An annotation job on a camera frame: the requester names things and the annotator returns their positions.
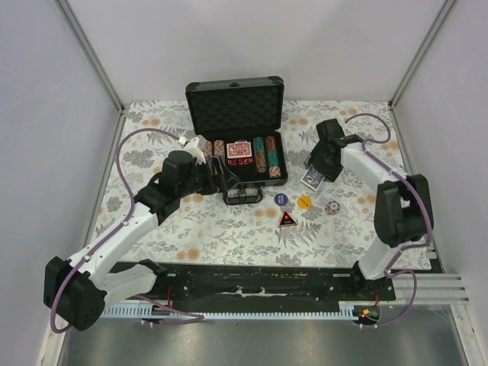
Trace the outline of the small poker chip stack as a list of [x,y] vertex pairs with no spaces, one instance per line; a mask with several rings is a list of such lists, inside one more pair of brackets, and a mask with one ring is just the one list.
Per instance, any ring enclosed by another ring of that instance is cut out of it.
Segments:
[[340,204],[336,201],[330,201],[325,207],[325,212],[328,215],[335,215],[339,212],[339,210],[340,210]]

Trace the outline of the blue card deck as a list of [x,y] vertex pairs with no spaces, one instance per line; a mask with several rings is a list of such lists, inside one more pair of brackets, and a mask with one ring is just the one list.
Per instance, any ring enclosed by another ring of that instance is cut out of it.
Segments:
[[314,167],[310,166],[300,182],[313,191],[318,191],[320,185],[324,181],[324,176],[320,174]]

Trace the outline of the red card deck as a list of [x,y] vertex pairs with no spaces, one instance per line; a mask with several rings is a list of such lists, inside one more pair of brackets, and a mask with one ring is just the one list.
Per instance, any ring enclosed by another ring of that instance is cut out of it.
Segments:
[[226,144],[228,159],[245,159],[252,157],[252,144],[249,141],[240,141]]

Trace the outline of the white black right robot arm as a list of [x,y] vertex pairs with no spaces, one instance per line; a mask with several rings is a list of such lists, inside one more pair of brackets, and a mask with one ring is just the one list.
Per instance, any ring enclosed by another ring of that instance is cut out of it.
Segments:
[[403,175],[367,149],[374,139],[345,135],[336,119],[316,125],[319,141],[305,160],[324,181],[334,182],[344,169],[376,192],[374,231],[369,250],[352,267],[349,290],[367,300],[376,281],[391,276],[391,268],[407,250],[428,246],[434,219],[429,183],[424,175]]

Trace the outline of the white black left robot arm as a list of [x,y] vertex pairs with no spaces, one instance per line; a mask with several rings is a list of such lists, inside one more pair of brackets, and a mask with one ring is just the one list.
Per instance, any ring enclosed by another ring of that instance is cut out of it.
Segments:
[[181,199],[192,194],[210,195],[227,191],[240,180],[215,157],[217,173],[207,160],[191,152],[169,153],[162,170],[130,198],[130,209],[114,222],[108,233],[71,255],[52,258],[45,267],[43,302],[50,308],[51,329],[60,334],[56,318],[68,327],[84,331],[106,308],[137,295],[157,300],[165,296],[166,270],[146,259],[128,270],[113,273],[112,268],[146,234],[160,226],[176,210]]

